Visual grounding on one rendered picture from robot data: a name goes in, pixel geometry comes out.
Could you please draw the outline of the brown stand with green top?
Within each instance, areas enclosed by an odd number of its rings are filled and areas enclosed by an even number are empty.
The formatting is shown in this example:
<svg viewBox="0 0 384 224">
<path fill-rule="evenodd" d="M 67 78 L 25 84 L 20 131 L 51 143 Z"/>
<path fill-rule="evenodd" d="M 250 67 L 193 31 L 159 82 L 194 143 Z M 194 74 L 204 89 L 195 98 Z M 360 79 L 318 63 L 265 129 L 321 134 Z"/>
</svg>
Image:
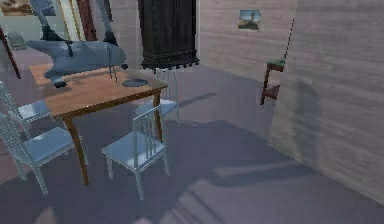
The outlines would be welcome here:
<svg viewBox="0 0 384 224">
<path fill-rule="evenodd" d="M 265 76 L 264 76 L 264 82 L 263 82 L 263 89 L 262 89 L 261 99 L 260 99 L 261 105 L 264 104 L 266 97 L 272 98 L 272 99 L 277 99 L 280 85 L 274 85 L 272 87 L 268 86 L 270 72 L 271 71 L 283 72 L 284 66 L 285 66 L 285 60 L 284 59 L 277 59 L 277 60 L 269 61 L 267 63 Z"/>
</svg>

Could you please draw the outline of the pale blue slatted chair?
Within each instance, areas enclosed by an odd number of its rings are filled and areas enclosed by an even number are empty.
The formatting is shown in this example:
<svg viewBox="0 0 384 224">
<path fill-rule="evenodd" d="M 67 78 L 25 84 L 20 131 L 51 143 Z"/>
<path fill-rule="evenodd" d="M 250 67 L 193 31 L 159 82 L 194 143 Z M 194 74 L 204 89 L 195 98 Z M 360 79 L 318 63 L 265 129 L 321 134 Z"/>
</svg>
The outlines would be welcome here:
<svg viewBox="0 0 384 224">
<path fill-rule="evenodd" d="M 139 198 L 144 199 L 142 173 L 159 159 L 163 160 L 165 173 L 170 175 L 166 135 L 159 140 L 155 115 L 161 113 L 156 106 L 133 119 L 133 130 L 121 139 L 102 149 L 106 157 L 109 178 L 113 178 L 113 163 L 131 171 L 136 178 Z M 159 115 L 160 124 L 163 116 Z"/>
<path fill-rule="evenodd" d="M 26 174 L 23 165 L 29 166 L 44 195 L 48 194 L 41 167 L 74 147 L 66 129 L 56 127 L 30 140 L 22 141 L 10 124 L 10 119 L 0 113 L 0 137 L 13 157 L 17 170 L 23 180 Z"/>
<path fill-rule="evenodd" d="M 44 100 L 17 106 L 6 85 L 2 81 L 0 81 L 0 101 L 5 106 L 11 122 L 17 122 L 22 127 L 28 139 L 31 139 L 31 134 L 27 129 L 28 123 L 32 123 L 44 117 L 50 117 L 51 120 L 53 120 L 50 110 Z"/>
<path fill-rule="evenodd" d="M 179 101 L 178 101 L 178 84 L 176 79 L 176 71 L 174 69 L 160 69 L 155 70 L 155 77 L 159 81 L 163 81 L 168 85 L 160 99 L 161 112 L 163 116 L 167 116 L 171 112 L 176 113 L 176 121 L 179 120 Z"/>
</svg>

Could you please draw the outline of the dark round plate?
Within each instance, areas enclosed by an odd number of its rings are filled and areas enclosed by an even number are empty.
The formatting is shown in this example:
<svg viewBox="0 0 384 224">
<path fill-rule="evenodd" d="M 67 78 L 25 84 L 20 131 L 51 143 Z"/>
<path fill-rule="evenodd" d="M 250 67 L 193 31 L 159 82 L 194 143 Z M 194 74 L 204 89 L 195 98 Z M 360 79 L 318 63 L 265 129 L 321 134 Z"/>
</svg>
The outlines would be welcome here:
<svg viewBox="0 0 384 224">
<path fill-rule="evenodd" d="M 143 85 L 146 85 L 148 83 L 145 79 L 139 79 L 139 78 L 133 78 L 133 79 L 127 79 L 122 82 L 122 85 L 124 87 L 140 87 Z"/>
</svg>

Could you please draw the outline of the black tall cupboard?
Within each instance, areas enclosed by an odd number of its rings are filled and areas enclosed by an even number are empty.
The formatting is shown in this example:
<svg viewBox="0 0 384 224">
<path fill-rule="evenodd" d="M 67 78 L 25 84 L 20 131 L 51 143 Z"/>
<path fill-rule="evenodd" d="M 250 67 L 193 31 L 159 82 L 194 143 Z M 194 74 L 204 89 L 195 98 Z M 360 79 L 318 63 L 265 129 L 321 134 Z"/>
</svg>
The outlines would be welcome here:
<svg viewBox="0 0 384 224">
<path fill-rule="evenodd" d="M 144 69 L 198 65 L 197 0 L 137 0 Z"/>
</svg>

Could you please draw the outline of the brown wooden table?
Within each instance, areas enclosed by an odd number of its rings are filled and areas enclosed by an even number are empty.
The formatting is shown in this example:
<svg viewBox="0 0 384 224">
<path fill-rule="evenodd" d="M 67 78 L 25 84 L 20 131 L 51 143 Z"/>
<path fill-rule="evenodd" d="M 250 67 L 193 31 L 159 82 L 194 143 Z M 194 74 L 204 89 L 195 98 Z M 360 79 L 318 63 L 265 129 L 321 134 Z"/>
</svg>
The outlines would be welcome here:
<svg viewBox="0 0 384 224">
<path fill-rule="evenodd" d="M 43 77 L 43 73 L 51 67 L 51 64 L 41 64 L 30 66 L 29 70 L 51 115 L 55 119 L 60 118 L 68 129 L 75 144 L 84 185 L 87 186 L 89 179 L 83 147 L 73 120 L 83 115 L 150 96 L 153 97 L 153 105 L 158 106 L 161 91 L 168 85 L 137 70 L 130 69 L 117 71 L 117 79 L 110 79 L 109 70 L 102 68 L 65 76 L 64 80 L 67 85 L 55 88 L 50 80 Z M 148 83 L 140 87 L 122 85 L 123 81 L 133 78 L 145 79 Z"/>
</svg>

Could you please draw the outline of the small framed landscape picture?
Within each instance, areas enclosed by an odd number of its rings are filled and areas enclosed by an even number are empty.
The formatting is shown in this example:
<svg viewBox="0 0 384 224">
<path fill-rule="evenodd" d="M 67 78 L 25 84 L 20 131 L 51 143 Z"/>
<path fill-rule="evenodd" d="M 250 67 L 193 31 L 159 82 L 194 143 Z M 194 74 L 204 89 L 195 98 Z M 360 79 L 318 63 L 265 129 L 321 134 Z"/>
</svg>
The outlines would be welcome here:
<svg viewBox="0 0 384 224">
<path fill-rule="evenodd" d="M 240 30 L 258 31 L 260 29 L 260 10 L 241 10 L 239 12 L 238 28 Z"/>
</svg>

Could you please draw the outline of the grey blue sculpture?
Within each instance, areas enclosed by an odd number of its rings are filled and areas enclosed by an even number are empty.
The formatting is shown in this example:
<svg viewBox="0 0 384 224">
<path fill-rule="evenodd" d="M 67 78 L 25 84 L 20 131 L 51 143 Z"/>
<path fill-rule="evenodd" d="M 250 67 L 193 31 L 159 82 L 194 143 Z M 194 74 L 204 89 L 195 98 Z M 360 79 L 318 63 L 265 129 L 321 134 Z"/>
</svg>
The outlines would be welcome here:
<svg viewBox="0 0 384 224">
<path fill-rule="evenodd" d="M 32 9 L 41 23 L 43 35 L 40 40 L 26 41 L 26 45 L 51 57 L 53 65 L 44 72 L 43 76 L 56 88 L 67 85 L 63 76 L 101 68 L 108 68 L 110 74 L 114 74 L 116 66 L 120 66 L 123 70 L 128 68 L 125 63 L 126 54 L 117 43 L 105 4 L 102 0 L 96 0 L 96 2 L 105 27 L 104 39 L 102 41 L 71 41 L 61 38 L 49 26 L 40 3 L 37 0 L 31 0 Z"/>
</svg>

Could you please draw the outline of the dark red curtain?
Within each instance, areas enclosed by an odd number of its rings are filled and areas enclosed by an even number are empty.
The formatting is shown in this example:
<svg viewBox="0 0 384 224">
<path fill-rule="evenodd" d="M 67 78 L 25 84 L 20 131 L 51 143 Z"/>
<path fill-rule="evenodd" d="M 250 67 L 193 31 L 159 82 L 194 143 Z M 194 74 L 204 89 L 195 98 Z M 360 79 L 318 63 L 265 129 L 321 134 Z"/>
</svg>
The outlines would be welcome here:
<svg viewBox="0 0 384 224">
<path fill-rule="evenodd" d="M 83 32 L 87 41 L 96 41 L 96 29 L 94 27 L 90 0 L 76 0 L 81 23 L 83 26 Z"/>
</svg>

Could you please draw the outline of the framed brown picture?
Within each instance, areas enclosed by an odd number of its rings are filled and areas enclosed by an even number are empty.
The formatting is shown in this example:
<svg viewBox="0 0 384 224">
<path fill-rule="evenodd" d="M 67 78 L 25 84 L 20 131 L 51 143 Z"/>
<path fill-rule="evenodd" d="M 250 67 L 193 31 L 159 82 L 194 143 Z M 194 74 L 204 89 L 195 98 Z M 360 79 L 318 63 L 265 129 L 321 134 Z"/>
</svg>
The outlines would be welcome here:
<svg viewBox="0 0 384 224">
<path fill-rule="evenodd" d="M 34 15 L 32 4 L 36 3 L 44 16 L 55 16 L 52 0 L 0 0 L 0 11 L 4 16 Z"/>
</svg>

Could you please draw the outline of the dark red slanted post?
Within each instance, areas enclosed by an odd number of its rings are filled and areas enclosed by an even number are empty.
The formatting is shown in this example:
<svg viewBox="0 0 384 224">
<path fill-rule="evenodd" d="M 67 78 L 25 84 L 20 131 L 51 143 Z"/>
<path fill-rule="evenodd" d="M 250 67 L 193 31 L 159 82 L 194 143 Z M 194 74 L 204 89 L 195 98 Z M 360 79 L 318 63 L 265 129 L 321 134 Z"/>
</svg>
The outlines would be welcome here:
<svg viewBox="0 0 384 224">
<path fill-rule="evenodd" d="M 7 55 L 8 55 L 8 58 L 10 60 L 10 63 L 12 64 L 12 67 L 15 71 L 15 74 L 17 76 L 18 79 L 21 79 L 21 75 L 20 75 L 20 71 L 18 69 L 18 66 L 15 62 L 15 59 L 13 57 L 13 54 L 11 52 L 11 49 L 9 48 L 9 45 L 8 45 L 8 42 L 7 42 L 7 39 L 6 39 L 6 35 L 4 34 L 3 30 L 2 30 L 2 27 L 0 25 L 0 40 L 2 41 L 3 45 L 4 45 L 4 48 L 7 52 Z"/>
</svg>

